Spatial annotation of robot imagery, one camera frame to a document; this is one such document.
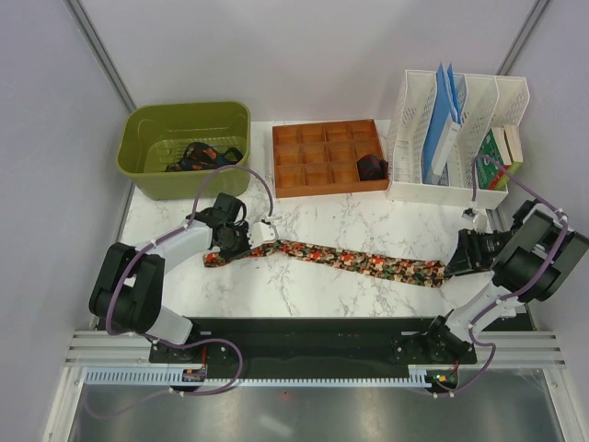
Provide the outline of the colourful floral patterned tie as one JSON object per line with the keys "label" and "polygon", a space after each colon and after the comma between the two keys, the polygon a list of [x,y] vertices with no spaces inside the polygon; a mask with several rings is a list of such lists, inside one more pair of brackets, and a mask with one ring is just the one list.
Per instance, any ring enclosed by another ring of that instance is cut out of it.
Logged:
{"label": "colourful floral patterned tie", "polygon": [[421,287],[439,288],[451,279],[446,271],[446,265],[440,261],[393,258],[382,254],[285,239],[263,243],[238,259],[267,258],[276,253],[301,262],[321,264],[333,269]]}

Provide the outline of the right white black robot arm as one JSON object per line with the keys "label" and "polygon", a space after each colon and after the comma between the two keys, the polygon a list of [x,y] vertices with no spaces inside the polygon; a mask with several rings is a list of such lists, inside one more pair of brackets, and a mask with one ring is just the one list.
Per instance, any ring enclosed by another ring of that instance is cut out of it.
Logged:
{"label": "right white black robot arm", "polygon": [[423,355],[435,363],[451,354],[460,358],[501,314],[550,298],[587,251],[588,237],[569,227],[564,212],[537,199],[519,207],[508,231],[462,230],[445,274],[490,272],[491,280],[469,302],[431,323],[421,341]]}

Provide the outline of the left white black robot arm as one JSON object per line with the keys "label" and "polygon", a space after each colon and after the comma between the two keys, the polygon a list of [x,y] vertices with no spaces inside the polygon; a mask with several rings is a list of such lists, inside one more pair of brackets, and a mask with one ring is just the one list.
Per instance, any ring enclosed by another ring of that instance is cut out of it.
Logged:
{"label": "left white black robot arm", "polygon": [[223,258],[250,250],[246,205],[220,193],[214,205],[189,215],[163,236],[140,245],[111,245],[89,299],[89,310],[110,332],[135,332],[170,343],[170,352],[191,362],[202,351],[193,322],[163,306],[166,273],[195,254],[214,248]]}

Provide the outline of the green book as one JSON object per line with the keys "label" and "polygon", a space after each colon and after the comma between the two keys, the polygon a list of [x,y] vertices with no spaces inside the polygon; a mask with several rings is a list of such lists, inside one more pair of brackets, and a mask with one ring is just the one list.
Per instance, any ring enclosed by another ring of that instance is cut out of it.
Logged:
{"label": "green book", "polygon": [[515,173],[523,164],[523,162],[512,164],[504,138],[503,127],[490,128],[480,145],[479,154],[490,158],[479,158],[477,160],[478,185],[483,190],[504,191],[510,180],[495,162],[512,173]]}

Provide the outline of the dark blue orange tie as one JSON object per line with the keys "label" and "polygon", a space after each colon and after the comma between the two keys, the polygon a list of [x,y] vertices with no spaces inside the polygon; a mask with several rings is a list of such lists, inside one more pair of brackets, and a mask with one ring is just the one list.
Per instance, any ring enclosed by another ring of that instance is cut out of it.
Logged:
{"label": "dark blue orange tie", "polygon": [[243,157],[243,154],[234,146],[229,147],[223,153],[203,142],[193,142],[187,145],[180,160],[166,167],[166,172],[219,169],[235,165]]}

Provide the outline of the orange compartment tray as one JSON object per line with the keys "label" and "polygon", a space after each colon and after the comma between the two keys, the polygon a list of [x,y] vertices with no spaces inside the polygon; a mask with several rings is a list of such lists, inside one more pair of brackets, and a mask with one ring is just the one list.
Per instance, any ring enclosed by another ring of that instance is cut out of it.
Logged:
{"label": "orange compartment tray", "polygon": [[356,162],[385,160],[373,120],[314,122],[272,128],[275,193],[279,198],[384,191],[385,180],[360,181]]}

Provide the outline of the rolled dark red tie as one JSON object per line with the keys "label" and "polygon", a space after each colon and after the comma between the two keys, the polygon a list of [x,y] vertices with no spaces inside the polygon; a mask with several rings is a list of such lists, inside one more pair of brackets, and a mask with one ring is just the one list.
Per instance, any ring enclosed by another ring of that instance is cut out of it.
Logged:
{"label": "rolled dark red tie", "polygon": [[356,162],[360,181],[385,180],[388,163],[375,154],[367,154]]}

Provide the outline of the white booklet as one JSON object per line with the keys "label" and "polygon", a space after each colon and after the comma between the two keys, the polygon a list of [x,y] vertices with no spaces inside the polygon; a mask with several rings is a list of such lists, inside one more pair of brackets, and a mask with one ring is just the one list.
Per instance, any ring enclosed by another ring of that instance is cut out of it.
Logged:
{"label": "white booklet", "polygon": [[450,150],[454,146],[460,128],[461,126],[453,121],[452,116],[448,115],[433,154],[431,163],[431,171],[433,175],[442,175]]}

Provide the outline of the beige paperback book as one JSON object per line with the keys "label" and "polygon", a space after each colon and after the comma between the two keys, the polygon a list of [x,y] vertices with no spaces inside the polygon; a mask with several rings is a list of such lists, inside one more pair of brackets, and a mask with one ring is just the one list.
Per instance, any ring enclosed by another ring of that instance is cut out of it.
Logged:
{"label": "beige paperback book", "polygon": [[517,125],[504,125],[503,130],[512,164],[522,163],[524,158],[519,127]]}

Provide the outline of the olive green plastic bin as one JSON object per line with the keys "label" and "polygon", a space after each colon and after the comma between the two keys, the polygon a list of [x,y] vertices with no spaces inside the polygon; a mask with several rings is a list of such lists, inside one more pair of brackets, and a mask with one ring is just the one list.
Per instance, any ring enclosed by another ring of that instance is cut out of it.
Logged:
{"label": "olive green plastic bin", "polygon": [[124,124],[116,165],[152,200],[192,199],[211,171],[168,168],[186,158],[194,143],[246,166],[250,124],[248,107],[238,101],[144,106]]}

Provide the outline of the blue folder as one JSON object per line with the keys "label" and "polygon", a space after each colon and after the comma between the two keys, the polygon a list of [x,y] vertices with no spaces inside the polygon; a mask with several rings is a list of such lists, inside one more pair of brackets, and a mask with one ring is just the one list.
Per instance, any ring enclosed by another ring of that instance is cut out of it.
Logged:
{"label": "blue folder", "polygon": [[422,182],[429,185],[447,185],[449,182],[447,162],[453,147],[450,150],[441,176],[432,174],[433,154],[448,115],[451,115],[453,121],[462,127],[463,109],[466,105],[468,92],[465,77],[462,74],[456,74],[451,64],[445,67],[443,63],[440,63],[435,80],[436,97],[422,148]]}

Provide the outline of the white plastic file organizer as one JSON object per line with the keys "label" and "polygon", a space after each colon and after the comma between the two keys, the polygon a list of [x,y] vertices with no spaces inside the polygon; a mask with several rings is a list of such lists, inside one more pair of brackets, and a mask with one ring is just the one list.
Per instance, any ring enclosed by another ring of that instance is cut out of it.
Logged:
{"label": "white plastic file organizer", "polygon": [[517,125],[530,100],[518,76],[408,70],[387,134],[392,201],[494,209],[506,190],[473,190],[472,162],[491,127]]}

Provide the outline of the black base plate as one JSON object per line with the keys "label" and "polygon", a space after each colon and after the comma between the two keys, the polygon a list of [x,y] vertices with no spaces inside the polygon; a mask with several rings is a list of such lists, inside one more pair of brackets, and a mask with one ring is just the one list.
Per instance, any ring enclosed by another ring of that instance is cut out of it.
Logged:
{"label": "black base plate", "polygon": [[474,364],[474,349],[460,358],[433,347],[427,331],[436,318],[220,319],[194,321],[187,350],[157,344],[152,363],[204,363],[214,375],[242,378],[296,376],[403,376],[409,364]]}

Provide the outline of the aluminium frame rail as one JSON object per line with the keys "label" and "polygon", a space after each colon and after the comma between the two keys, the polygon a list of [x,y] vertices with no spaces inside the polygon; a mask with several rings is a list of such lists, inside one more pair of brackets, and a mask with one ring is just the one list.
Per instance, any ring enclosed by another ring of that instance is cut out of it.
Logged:
{"label": "aluminium frame rail", "polygon": [[[567,367],[557,336],[552,331],[482,331],[475,349],[475,364],[461,369],[480,371],[486,378],[492,372],[526,370],[540,373],[550,397],[555,419],[566,441],[583,441],[584,427],[576,417],[572,396],[567,391]],[[75,413],[82,401],[84,375],[91,367],[180,367],[177,364],[151,363],[151,344],[136,335],[124,333],[111,337],[104,331],[77,331],[70,343],[64,369],[55,394],[43,440],[70,441],[75,437]],[[427,373],[437,365],[409,364]],[[386,388],[386,387],[287,387],[287,388]]]}

